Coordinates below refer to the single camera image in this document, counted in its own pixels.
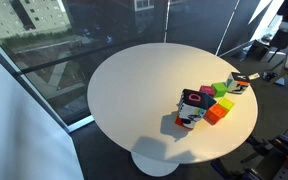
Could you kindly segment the soft block with letter A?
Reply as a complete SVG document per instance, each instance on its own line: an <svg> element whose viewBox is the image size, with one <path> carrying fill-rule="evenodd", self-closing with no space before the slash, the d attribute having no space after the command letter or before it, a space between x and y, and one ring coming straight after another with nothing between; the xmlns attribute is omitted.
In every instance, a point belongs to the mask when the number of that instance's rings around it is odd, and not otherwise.
<svg viewBox="0 0 288 180"><path fill-rule="evenodd" d="M226 81L227 91L233 94L242 94L249 85L249 77L237 72L231 72Z"/></svg>

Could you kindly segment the soft block with letter D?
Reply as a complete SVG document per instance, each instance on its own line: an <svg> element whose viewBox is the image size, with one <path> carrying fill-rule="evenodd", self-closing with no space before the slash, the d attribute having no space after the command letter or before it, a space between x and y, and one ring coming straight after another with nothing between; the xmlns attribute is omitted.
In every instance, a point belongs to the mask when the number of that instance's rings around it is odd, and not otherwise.
<svg viewBox="0 0 288 180"><path fill-rule="evenodd" d="M201 120L216 100L205 92L184 89L178 104L178 115L190 121Z"/></svg>

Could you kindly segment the round white table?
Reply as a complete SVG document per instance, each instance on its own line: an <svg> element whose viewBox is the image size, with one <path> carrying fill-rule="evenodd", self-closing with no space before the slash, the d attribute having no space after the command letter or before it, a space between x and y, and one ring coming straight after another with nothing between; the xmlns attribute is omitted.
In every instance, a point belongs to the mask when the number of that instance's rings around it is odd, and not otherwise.
<svg viewBox="0 0 288 180"><path fill-rule="evenodd" d="M149 43L117 52L95 70L87 100L99 128L124 149L163 162L189 164L226 155L253 131L258 115L252 88L226 94L232 110L218 123L191 131L175 124L184 89L224 82L235 68L198 48Z"/></svg>

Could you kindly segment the pink plastic cube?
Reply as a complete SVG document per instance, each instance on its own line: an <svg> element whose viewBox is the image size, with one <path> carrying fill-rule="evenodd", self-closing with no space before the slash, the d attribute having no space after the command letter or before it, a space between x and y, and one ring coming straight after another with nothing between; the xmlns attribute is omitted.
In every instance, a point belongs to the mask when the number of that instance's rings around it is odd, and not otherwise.
<svg viewBox="0 0 288 180"><path fill-rule="evenodd" d="M200 92L204 92L204 93L208 94L211 97L213 97L215 95L215 92L214 92L214 90L213 90L213 88L211 86L201 85L199 91Z"/></svg>

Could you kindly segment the orange plastic cube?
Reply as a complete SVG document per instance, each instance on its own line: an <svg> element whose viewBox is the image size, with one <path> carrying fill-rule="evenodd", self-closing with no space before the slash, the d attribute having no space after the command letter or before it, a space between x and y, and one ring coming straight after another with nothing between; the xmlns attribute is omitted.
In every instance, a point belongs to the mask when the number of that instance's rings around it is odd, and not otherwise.
<svg viewBox="0 0 288 180"><path fill-rule="evenodd" d="M214 104L211 106L204 118L211 124L216 124L219 120L221 120L225 114L227 113L227 110L220 106L219 104Z"/></svg>

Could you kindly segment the green plastic cube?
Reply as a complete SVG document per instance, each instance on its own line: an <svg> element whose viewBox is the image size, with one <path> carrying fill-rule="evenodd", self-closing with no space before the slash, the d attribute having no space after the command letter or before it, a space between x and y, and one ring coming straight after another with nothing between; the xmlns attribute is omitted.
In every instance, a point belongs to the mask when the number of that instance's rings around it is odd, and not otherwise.
<svg viewBox="0 0 288 180"><path fill-rule="evenodd" d="M227 92L227 87L223 82L213 83L211 87L214 90L214 98L223 97Z"/></svg>

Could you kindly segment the yellow plastic cube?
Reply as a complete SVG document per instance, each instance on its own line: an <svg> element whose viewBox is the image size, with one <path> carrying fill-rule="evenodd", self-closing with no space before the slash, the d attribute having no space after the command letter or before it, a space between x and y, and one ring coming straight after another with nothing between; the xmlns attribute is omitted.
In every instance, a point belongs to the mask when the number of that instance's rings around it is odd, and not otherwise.
<svg viewBox="0 0 288 180"><path fill-rule="evenodd" d="M225 109L225 114L227 114L235 105L234 102L232 102L231 100L223 97L222 99L220 99L218 101L218 104Z"/></svg>

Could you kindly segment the white table pedestal base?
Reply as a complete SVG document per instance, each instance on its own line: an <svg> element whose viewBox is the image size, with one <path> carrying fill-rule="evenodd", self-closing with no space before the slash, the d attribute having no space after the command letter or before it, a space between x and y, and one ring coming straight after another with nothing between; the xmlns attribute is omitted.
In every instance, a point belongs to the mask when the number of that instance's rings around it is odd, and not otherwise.
<svg viewBox="0 0 288 180"><path fill-rule="evenodd" d="M132 152L131 157L140 171L152 177L167 176L179 166L178 163L167 161L163 154L152 153L150 155L143 155Z"/></svg>

